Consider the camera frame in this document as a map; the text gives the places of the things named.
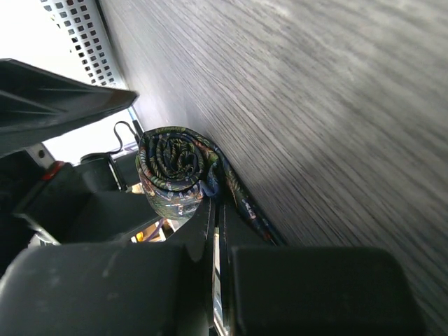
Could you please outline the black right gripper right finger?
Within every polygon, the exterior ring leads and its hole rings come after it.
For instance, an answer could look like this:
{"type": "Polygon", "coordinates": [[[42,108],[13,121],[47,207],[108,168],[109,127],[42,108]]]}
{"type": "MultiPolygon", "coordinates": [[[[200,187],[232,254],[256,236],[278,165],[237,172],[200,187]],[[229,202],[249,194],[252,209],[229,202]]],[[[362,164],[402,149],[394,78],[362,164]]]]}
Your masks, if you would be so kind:
{"type": "Polygon", "coordinates": [[[230,204],[218,208],[220,303],[225,324],[277,322],[277,248],[230,204]]]}

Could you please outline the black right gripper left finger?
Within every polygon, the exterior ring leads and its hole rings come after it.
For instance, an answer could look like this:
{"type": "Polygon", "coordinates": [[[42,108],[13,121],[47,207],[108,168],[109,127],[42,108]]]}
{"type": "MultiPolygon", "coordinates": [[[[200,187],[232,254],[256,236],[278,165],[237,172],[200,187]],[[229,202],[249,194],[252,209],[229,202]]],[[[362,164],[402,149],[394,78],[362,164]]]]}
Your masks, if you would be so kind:
{"type": "Polygon", "coordinates": [[[216,205],[205,199],[192,218],[173,235],[169,243],[183,247],[180,271],[179,314],[182,324],[214,322],[214,231],[216,205]]]}

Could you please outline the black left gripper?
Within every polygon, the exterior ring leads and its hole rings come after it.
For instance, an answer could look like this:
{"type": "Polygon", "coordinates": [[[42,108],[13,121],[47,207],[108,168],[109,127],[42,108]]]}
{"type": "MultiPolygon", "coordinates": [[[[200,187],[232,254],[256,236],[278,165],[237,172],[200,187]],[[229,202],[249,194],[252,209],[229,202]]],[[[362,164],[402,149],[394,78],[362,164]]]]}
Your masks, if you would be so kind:
{"type": "Polygon", "coordinates": [[[3,270],[35,235],[47,244],[126,241],[160,219],[145,195],[132,192],[135,153],[44,168],[21,151],[125,110],[137,97],[1,60],[1,153],[10,154],[1,159],[3,270]]]}

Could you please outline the dark floral patterned tie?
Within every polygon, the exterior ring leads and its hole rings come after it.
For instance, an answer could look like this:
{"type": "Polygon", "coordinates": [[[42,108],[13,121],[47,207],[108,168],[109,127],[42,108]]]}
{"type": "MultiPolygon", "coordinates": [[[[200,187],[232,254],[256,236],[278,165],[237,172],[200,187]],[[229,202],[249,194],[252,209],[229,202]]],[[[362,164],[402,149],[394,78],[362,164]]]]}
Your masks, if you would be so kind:
{"type": "Polygon", "coordinates": [[[186,127],[160,127],[142,134],[136,170],[149,204],[161,217],[181,221],[193,216],[203,198],[230,196],[242,220],[262,239],[285,239],[258,208],[224,152],[186,127]]]}

